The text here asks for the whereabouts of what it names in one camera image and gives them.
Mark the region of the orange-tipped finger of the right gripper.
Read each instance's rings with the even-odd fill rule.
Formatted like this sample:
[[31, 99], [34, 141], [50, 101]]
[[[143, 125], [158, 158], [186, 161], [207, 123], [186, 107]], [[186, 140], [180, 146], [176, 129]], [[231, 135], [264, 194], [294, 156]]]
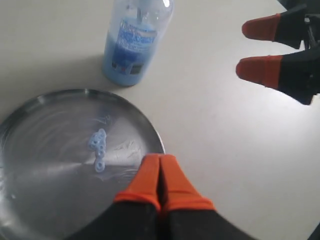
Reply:
[[306, 14], [307, 5], [301, 4], [282, 13], [248, 20], [242, 25], [242, 33], [248, 39], [277, 42], [296, 50], [304, 42], [308, 49]]
[[285, 55], [243, 58], [236, 66], [236, 74], [240, 79], [310, 105], [320, 93], [320, 50], [311, 48]]

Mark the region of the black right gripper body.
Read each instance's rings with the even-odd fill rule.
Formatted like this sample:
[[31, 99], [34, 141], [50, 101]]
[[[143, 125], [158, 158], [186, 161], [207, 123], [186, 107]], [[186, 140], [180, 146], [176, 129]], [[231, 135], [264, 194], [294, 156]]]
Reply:
[[281, 14], [277, 42], [294, 49], [310, 49], [320, 45], [320, 2], [318, 0], [281, 0], [286, 9]]

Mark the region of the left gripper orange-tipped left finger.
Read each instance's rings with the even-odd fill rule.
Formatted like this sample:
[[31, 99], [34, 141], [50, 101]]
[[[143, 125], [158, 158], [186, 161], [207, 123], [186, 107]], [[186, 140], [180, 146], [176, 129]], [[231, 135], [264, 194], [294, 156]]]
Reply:
[[160, 155], [146, 155], [129, 186], [101, 215], [67, 240], [155, 240]]

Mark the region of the left gripper orange-tipped right finger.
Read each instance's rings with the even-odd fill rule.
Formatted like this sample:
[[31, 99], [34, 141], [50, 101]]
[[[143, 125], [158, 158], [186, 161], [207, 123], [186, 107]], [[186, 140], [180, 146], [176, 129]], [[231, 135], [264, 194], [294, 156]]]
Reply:
[[253, 240], [223, 218], [188, 180], [175, 156], [159, 156], [166, 240]]

